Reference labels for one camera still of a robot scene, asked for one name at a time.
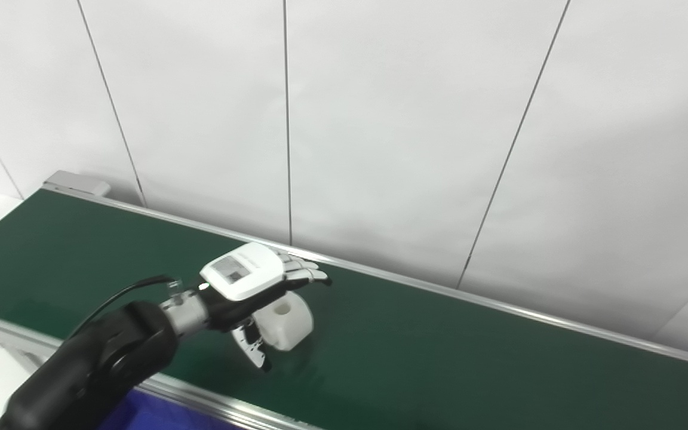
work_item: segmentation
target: label on robot hand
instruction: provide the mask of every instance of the label on robot hand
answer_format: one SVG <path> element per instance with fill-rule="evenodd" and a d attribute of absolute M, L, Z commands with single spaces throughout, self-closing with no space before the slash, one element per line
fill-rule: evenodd
<path fill-rule="evenodd" d="M 212 267 L 219 275 L 222 275 L 222 278 L 229 284 L 240 281 L 251 274 L 250 270 L 243 266 L 243 264 L 240 264 L 239 261 L 232 258 L 232 256 L 225 256 L 217 260 Z"/>

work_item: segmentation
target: white robotic hand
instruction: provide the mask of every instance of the white robotic hand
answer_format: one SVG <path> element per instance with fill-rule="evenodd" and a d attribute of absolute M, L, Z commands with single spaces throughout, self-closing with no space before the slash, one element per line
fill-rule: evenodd
<path fill-rule="evenodd" d="M 256 242 L 210 261 L 200 271 L 200 296 L 213 328 L 229 327 L 238 346 L 256 367 L 270 370 L 265 343 L 251 314 L 311 282 L 332 281 L 314 262 Z"/>

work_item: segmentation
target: black cable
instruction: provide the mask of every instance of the black cable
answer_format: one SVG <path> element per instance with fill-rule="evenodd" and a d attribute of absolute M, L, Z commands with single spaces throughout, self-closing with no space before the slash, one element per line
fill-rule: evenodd
<path fill-rule="evenodd" d="M 113 296 L 110 297 L 110 299 L 105 300 L 102 305 L 99 305 L 98 308 L 95 309 L 92 313 L 90 313 L 90 316 L 87 316 L 84 318 L 84 321 L 81 321 L 81 324 L 79 324 L 73 331 L 71 332 L 70 335 L 66 338 L 66 340 L 70 339 L 73 336 L 76 336 L 81 330 L 84 329 L 84 327 L 87 326 L 92 320 L 99 314 L 101 313 L 107 306 L 109 306 L 111 303 L 115 302 L 118 300 L 119 297 L 123 296 L 124 294 L 128 293 L 129 291 L 136 290 L 137 288 L 142 288 L 142 287 L 147 287 L 149 285 L 156 285 L 156 284 L 163 284 L 165 282 L 174 282 L 175 279 L 166 275 L 158 275 L 158 276 L 153 276 L 151 278 L 145 278 L 141 279 L 139 281 L 136 281 L 134 284 L 131 284 L 129 286 L 126 286 L 124 289 L 121 291 L 113 294 Z"/>

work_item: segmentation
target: white plastic part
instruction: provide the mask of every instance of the white plastic part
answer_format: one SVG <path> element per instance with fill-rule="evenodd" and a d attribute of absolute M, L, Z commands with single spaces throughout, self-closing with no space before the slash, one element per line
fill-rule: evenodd
<path fill-rule="evenodd" d="M 200 275 L 228 300 L 248 299 L 283 280 L 283 261 L 275 251 L 249 242 L 210 261 Z"/>
<path fill-rule="evenodd" d="M 290 351 L 297 346 L 314 326 L 309 306 L 291 291 L 254 312 L 253 316 L 265 343 L 280 351 Z"/>

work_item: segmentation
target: gray bracket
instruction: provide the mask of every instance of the gray bracket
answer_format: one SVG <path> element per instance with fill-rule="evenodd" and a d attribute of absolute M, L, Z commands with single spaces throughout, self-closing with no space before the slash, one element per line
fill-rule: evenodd
<path fill-rule="evenodd" d="M 69 188 L 94 196 L 106 196 L 110 191 L 110 185 L 104 182 L 104 180 L 62 170 L 55 172 L 55 174 L 50 176 L 44 183 L 56 185 L 61 188 Z"/>

